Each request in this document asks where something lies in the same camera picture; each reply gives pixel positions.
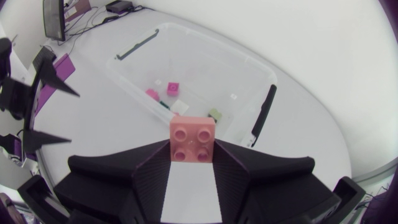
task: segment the computer monitor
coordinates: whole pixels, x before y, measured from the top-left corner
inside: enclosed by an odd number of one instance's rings
[[[46,37],[65,41],[63,0],[43,0],[43,20]]]

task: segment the pink lego brick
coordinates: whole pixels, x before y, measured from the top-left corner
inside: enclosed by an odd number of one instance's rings
[[[147,89],[147,91],[145,91],[150,97],[152,97],[154,100],[156,101],[160,101],[159,98],[159,94],[157,94],[157,92],[153,89]]]
[[[212,162],[215,127],[213,118],[174,116],[170,122],[171,160]]]
[[[177,96],[178,95],[178,86],[180,84],[179,83],[170,83],[167,86],[167,94],[169,96]]]

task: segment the white table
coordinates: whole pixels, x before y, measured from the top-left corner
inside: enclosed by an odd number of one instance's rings
[[[106,62],[114,53],[133,37],[163,22],[204,30],[182,19],[144,10],[95,28],[76,41],[70,55],[76,71],[66,83],[81,97],[56,91],[35,120],[36,130],[72,139],[70,144],[48,145],[40,151],[42,172],[47,173],[51,184],[57,184],[69,173],[67,159],[72,155],[113,154],[169,137],[168,127],[104,74],[109,72]],[[229,39],[218,37],[253,54]],[[61,47],[56,42],[48,44],[60,57],[70,51],[73,40]],[[341,177],[351,176],[341,131],[309,92],[283,71],[268,62],[265,64],[277,75],[277,92],[254,149],[275,156],[314,158],[313,173],[332,190]],[[178,179],[186,181],[179,184]],[[211,164],[172,163],[162,221],[221,221]]]

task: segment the plastic storage container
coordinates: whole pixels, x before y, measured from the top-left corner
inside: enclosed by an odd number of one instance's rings
[[[109,59],[108,77],[167,125],[175,113],[208,116],[215,108],[221,113],[216,138],[244,144],[277,79],[266,65],[211,35],[161,24]],[[167,94],[169,82],[179,83],[177,96]]]

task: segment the electrical cable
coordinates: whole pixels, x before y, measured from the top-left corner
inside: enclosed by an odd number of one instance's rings
[[[92,25],[92,26],[95,26],[95,25],[94,25],[94,20],[95,20],[95,18],[97,18],[97,16],[101,15],[101,14],[104,13],[104,12],[106,12],[106,10],[105,10],[105,11],[102,11],[102,12],[100,12],[100,13],[98,13],[98,14],[91,20],[91,25]]]
[[[88,32],[89,30],[92,30],[92,29],[94,29],[94,28],[96,28],[96,27],[99,27],[99,26],[101,26],[101,25],[103,25],[103,24],[106,24],[106,23],[115,21],[115,20],[117,20],[117,19],[120,19],[120,18],[122,18],[122,17],[124,17],[124,16],[126,16],[126,15],[128,15],[128,14],[130,14],[130,13],[132,13],[132,12],[138,12],[138,11],[141,11],[141,10],[143,10],[143,9],[150,9],[150,10],[153,10],[153,9],[151,9],[151,8],[148,8],[148,7],[144,7],[144,6],[139,5],[139,6],[136,6],[136,7],[130,8],[130,9],[127,9],[127,12],[126,12],[125,14],[123,14],[123,15],[121,15],[121,16],[118,16],[118,17],[115,18],[115,19],[106,20],[106,19],[108,18],[108,17],[107,17],[107,18],[105,18],[105,19],[102,21],[102,23],[100,23],[100,24],[93,24],[93,21],[94,21],[94,19],[96,18],[96,16],[98,16],[99,14],[102,13],[102,12],[101,12],[101,13],[97,14],[97,12],[98,12],[101,8],[102,8],[102,7],[100,7],[100,8],[97,7],[97,10],[94,12],[94,14],[91,15],[90,18],[87,20],[86,26],[85,26],[84,28],[82,28],[82,29],[76,31],[74,34],[69,34],[69,36],[71,36],[71,37],[70,37],[69,39],[67,39],[66,41],[64,41],[63,43],[61,43],[61,44],[58,42],[58,46],[63,45],[64,43],[68,42],[70,39],[74,38],[74,36],[77,36],[77,37],[75,38],[75,40],[73,41],[72,48],[71,48],[70,51],[69,51],[69,55],[70,55],[70,54],[72,53],[73,49],[75,48],[75,44],[76,44],[77,39],[78,39],[79,37],[81,37],[81,35],[84,34],[85,32]],[[87,26],[88,26],[88,23],[90,22],[90,20],[91,20],[91,24],[93,24],[93,26],[92,26],[92,27],[87,27]]]
[[[97,9],[97,8],[98,8],[98,7],[94,6],[94,7],[91,7],[90,10],[92,10],[92,9]],[[79,19],[78,19],[71,27],[69,27],[69,29],[65,30],[65,33],[68,32],[68,31],[70,31],[70,29],[72,29],[73,26],[75,26],[76,23],[78,23],[79,20],[80,20],[81,18],[83,18],[83,17],[85,16],[85,14],[86,14],[87,12],[89,12],[89,11],[86,11],[85,13],[83,13],[83,15],[81,15],[81,16],[79,17]]]
[[[49,46],[49,45],[40,45],[41,47],[48,47],[50,50],[51,50],[51,52],[53,52],[54,53],[54,50],[52,49],[52,47],[51,46]]]
[[[141,6],[141,5],[139,5],[139,6],[136,6],[136,7],[134,7],[134,8],[132,8],[132,9],[130,9],[127,13],[125,13],[125,14],[123,14],[123,15],[121,15],[121,16],[119,16],[119,17],[117,17],[117,18],[115,18],[115,19],[113,19],[113,20],[111,20],[111,21],[106,21],[106,18],[102,21],[102,23],[100,23],[100,24],[95,24],[94,26],[92,26],[92,27],[88,27],[87,28],[87,30],[84,30],[84,31],[82,31],[82,32],[76,32],[76,33],[74,33],[74,34],[70,34],[70,35],[80,35],[80,34],[84,34],[85,32],[88,32],[89,30],[92,30],[92,29],[94,29],[94,28],[96,28],[96,27],[99,27],[99,26],[101,26],[101,25],[103,25],[103,24],[106,24],[106,23],[108,23],[108,22],[112,22],[112,21],[115,21],[115,20],[117,20],[117,19],[120,19],[120,18],[122,18],[122,17],[124,17],[124,16],[126,16],[126,15],[128,15],[128,14],[130,14],[130,13],[132,13],[132,12],[139,12],[139,11],[141,11],[141,10],[143,10],[143,9],[146,9],[145,7],[143,7],[143,6]]]
[[[94,14],[90,16],[90,18],[87,20],[86,26],[83,28],[83,30],[85,30],[85,29],[87,28],[87,25],[88,25],[90,19],[98,12],[99,9],[101,9],[101,8],[97,8],[97,10],[94,12]],[[72,53],[72,50],[75,48],[76,40],[79,39],[79,37],[81,37],[81,35],[82,35],[83,33],[84,33],[84,32],[82,32],[78,37],[76,37],[75,41],[73,41],[72,48],[70,49],[68,55],[70,55],[70,54]]]
[[[19,137],[19,134],[20,134],[21,132],[23,132],[23,131],[24,131],[23,129],[19,130],[18,133],[17,133],[17,136]]]

